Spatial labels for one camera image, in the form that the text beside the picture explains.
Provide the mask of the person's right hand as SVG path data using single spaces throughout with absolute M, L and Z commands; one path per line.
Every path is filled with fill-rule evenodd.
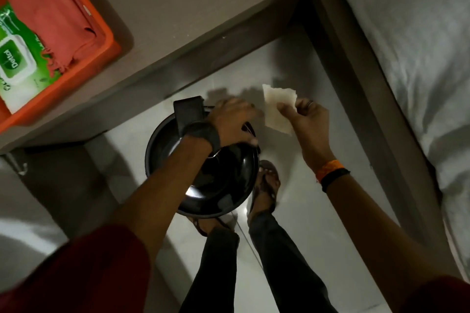
M 295 107 L 299 119 L 289 122 L 302 149 L 304 161 L 316 172 L 326 162 L 336 159 L 329 144 L 329 111 L 306 98 L 298 98 Z

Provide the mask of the white tissue paper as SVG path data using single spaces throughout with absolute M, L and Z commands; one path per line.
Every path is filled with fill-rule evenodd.
M 290 107 L 295 107 L 297 92 L 293 89 L 273 88 L 267 84 L 263 84 L 262 89 L 265 102 L 265 126 L 283 134 L 293 136 L 293 127 L 289 120 L 279 112 L 277 104 L 282 102 Z

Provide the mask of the black round pan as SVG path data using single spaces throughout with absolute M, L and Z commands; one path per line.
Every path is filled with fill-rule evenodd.
M 153 131 L 145 152 L 145 173 L 160 168 L 180 142 L 175 114 Z M 246 143 L 222 148 L 204 162 L 186 191 L 177 213 L 193 218 L 215 218 L 237 209 L 251 194 L 260 162 L 260 148 Z

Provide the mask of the person's right forearm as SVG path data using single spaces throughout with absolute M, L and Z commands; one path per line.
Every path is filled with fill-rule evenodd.
M 393 313 L 470 313 L 470 284 L 449 275 L 352 176 L 334 180 L 327 196 Z

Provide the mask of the person's left forearm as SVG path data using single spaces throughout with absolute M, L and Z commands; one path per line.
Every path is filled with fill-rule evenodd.
M 168 227 L 212 151 L 203 139 L 185 136 L 164 161 L 111 216 L 110 223 L 129 229 L 155 263 Z

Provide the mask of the dark sandal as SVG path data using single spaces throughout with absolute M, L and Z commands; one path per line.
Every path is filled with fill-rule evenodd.
M 253 188 L 250 200 L 250 206 L 247 210 L 247 217 L 250 218 L 255 213 L 254 206 L 257 198 L 261 194 L 266 194 L 270 198 L 269 207 L 267 211 L 273 213 L 277 207 L 277 195 L 280 188 L 280 179 L 275 165 L 268 160 L 261 160 L 259 162 L 259 169 L 255 186 Z
M 197 232 L 205 238 L 208 238 L 210 236 L 210 233 L 215 229 L 223 229 L 229 231 L 232 234 L 235 234 L 234 229 L 230 227 L 220 217 L 201 219 L 188 216 L 187 219 L 193 224 Z

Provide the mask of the orange wristband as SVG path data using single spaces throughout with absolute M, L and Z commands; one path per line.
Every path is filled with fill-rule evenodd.
M 331 160 L 323 164 L 316 172 L 315 172 L 315 177 L 317 179 L 318 183 L 321 183 L 321 181 L 328 175 L 331 174 L 332 172 L 336 170 L 343 170 L 345 167 L 341 164 L 340 161 L 337 159 Z

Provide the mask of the black wristband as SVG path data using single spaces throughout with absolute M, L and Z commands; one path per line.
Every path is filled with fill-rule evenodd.
M 325 176 L 323 176 L 322 179 L 320 180 L 320 185 L 321 185 L 322 191 L 324 193 L 327 193 L 328 187 L 334 181 L 336 181 L 337 179 L 339 179 L 339 178 L 341 178 L 345 175 L 349 175 L 349 174 L 350 174 L 350 171 L 346 168 L 337 168 L 337 169 L 331 170 Z

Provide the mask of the dark trousers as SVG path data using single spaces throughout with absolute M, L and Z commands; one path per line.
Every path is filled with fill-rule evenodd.
M 207 235 L 199 270 L 179 313 L 234 313 L 240 239 L 219 223 Z M 257 214 L 249 233 L 280 313 L 338 313 L 326 285 L 271 213 Z

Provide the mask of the white bedsheet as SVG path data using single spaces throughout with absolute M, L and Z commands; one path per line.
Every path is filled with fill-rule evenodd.
M 346 0 L 443 194 L 470 282 L 470 0 Z

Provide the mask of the orange plastic tray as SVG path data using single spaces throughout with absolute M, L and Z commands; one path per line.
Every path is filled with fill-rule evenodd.
M 0 6 L 8 0 L 0 0 Z M 67 96 L 99 73 L 121 52 L 113 32 L 90 0 L 75 0 L 97 34 L 98 46 L 87 58 L 77 62 L 66 73 L 29 101 L 18 112 L 11 114 L 0 98 L 0 133 L 13 126 L 29 126 L 58 105 Z

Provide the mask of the red shirt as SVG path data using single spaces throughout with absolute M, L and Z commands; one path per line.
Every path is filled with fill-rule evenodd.
M 0 293 L 0 313 L 143 313 L 149 282 L 144 245 L 123 227 L 103 227 Z

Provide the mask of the green wet wipes packet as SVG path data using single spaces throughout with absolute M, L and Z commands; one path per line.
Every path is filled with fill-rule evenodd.
M 11 114 L 56 82 L 62 73 L 48 68 L 50 55 L 40 38 L 7 1 L 0 6 L 0 98 Z

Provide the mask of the red cloth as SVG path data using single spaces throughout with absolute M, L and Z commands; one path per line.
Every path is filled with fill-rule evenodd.
M 98 46 L 97 34 L 75 0 L 8 0 L 17 18 L 44 46 L 47 67 L 61 74 Z

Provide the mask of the brown wooden bed frame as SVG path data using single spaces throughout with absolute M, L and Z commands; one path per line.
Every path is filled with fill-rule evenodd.
M 346 0 L 301 0 L 299 17 L 398 223 L 456 277 L 470 282 L 425 159 Z

